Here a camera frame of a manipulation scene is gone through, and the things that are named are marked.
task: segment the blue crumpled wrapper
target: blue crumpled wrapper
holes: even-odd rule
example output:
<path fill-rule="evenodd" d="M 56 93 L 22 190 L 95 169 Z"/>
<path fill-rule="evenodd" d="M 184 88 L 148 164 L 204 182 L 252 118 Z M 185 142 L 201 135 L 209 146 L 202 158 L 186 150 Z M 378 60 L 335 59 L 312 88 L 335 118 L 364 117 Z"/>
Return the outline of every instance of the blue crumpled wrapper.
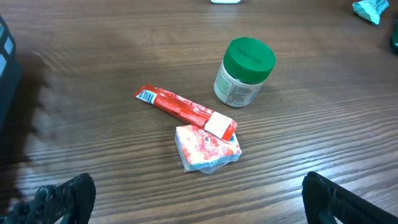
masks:
<path fill-rule="evenodd" d="M 380 14 L 389 6 L 387 0 L 363 0 L 353 3 L 354 11 L 362 18 L 376 25 L 380 23 Z"/>

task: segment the white sticker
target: white sticker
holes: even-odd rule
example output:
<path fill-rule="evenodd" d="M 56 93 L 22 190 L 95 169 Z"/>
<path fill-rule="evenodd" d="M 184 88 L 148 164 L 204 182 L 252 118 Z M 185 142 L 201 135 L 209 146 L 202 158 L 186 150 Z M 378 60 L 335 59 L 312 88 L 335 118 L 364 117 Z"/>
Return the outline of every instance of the white sticker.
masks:
<path fill-rule="evenodd" d="M 214 134 L 218 138 L 222 138 L 228 126 L 231 124 L 232 118 L 214 112 L 209 121 L 205 124 L 205 130 Z"/>
<path fill-rule="evenodd" d="M 140 99 L 140 100 L 144 100 L 144 101 L 146 101 L 148 103 L 154 104 L 156 96 L 157 96 L 157 94 L 152 92 L 152 91 L 143 90 L 142 92 L 140 92 L 137 95 L 137 98 Z"/>

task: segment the red package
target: red package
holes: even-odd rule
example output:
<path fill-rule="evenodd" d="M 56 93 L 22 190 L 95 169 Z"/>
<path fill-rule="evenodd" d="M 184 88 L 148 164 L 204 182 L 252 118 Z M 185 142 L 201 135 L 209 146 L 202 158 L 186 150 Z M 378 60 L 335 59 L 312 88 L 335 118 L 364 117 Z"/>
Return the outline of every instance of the red package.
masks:
<path fill-rule="evenodd" d="M 227 116 L 151 84 L 142 86 L 134 96 L 227 141 L 238 125 Z"/>

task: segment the wooden table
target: wooden table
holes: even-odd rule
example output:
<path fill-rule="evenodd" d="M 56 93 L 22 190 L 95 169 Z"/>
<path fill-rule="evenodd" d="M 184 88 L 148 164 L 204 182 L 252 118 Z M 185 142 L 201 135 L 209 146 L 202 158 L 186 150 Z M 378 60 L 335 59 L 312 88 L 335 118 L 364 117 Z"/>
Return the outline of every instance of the wooden table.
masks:
<path fill-rule="evenodd" d="M 2 0 L 25 71 L 1 134 L 2 212 L 88 172 L 90 223 L 306 223 L 313 170 L 398 215 L 398 4 L 373 26 L 351 3 Z M 270 45 L 277 65 L 235 110 L 213 82 L 239 36 Z M 133 98 L 146 83 L 234 118 L 239 161 L 184 173 L 183 124 Z"/>

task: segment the brown wood surface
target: brown wood surface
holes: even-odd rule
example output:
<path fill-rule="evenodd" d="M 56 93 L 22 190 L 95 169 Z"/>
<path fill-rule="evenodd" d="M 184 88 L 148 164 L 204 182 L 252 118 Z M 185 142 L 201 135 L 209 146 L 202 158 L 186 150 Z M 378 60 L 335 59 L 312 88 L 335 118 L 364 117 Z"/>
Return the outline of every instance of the brown wood surface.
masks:
<path fill-rule="evenodd" d="M 2 0 L 24 67 L 0 140 L 2 212 L 88 172 L 90 223 L 306 223 L 313 170 L 398 215 L 398 4 L 373 26 L 351 3 Z M 213 82 L 239 36 L 269 44 L 277 65 L 235 110 Z M 182 123 L 132 97 L 146 83 L 234 118 L 239 161 L 184 173 Z"/>

